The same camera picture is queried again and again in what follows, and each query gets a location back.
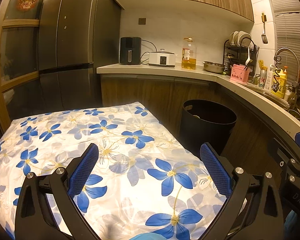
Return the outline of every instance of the blue gripper pad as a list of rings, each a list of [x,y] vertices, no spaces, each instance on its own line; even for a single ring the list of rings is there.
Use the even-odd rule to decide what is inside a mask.
[[[229,198],[232,193],[231,178],[206,143],[201,145],[200,158],[219,193]]]
[[[81,157],[81,162],[72,173],[69,180],[68,195],[73,199],[74,196],[79,195],[87,182],[92,169],[96,165],[99,158],[98,146],[91,143],[89,147],[84,151]]]

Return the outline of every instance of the black trash can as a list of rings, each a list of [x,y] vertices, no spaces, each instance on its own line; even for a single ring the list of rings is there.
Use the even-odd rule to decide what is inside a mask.
[[[200,158],[200,147],[208,142],[221,154],[237,121],[226,106],[208,100],[189,100],[183,104],[179,132],[182,146]]]

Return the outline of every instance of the wall switch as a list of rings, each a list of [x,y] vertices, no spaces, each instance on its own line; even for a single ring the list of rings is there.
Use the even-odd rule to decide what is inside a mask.
[[[146,25],[146,18],[139,18],[139,25]]]

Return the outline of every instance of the power cord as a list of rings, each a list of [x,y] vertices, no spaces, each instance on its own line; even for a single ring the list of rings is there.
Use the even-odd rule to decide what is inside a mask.
[[[157,47],[151,42],[151,41],[146,41],[146,42],[149,42],[149,43],[151,43],[153,46],[154,46],[154,48],[155,48],[155,51],[158,51],[157,50]]]
[[[148,63],[147,64],[143,64],[143,62],[147,61],[148,58],[141,62],[141,58],[143,57],[144,54],[142,54],[141,57],[140,57],[140,64],[142,64],[142,65],[148,65]]]

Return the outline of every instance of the lower cabinet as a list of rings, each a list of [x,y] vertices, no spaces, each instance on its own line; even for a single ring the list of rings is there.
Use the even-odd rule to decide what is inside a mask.
[[[250,174],[272,173],[280,185],[280,167],[268,155],[267,143],[276,135],[248,108],[232,98],[214,82],[183,79],[153,80],[101,76],[103,106],[142,103],[178,139],[183,103],[191,99],[211,100],[229,107],[237,122],[223,150],[234,166]]]

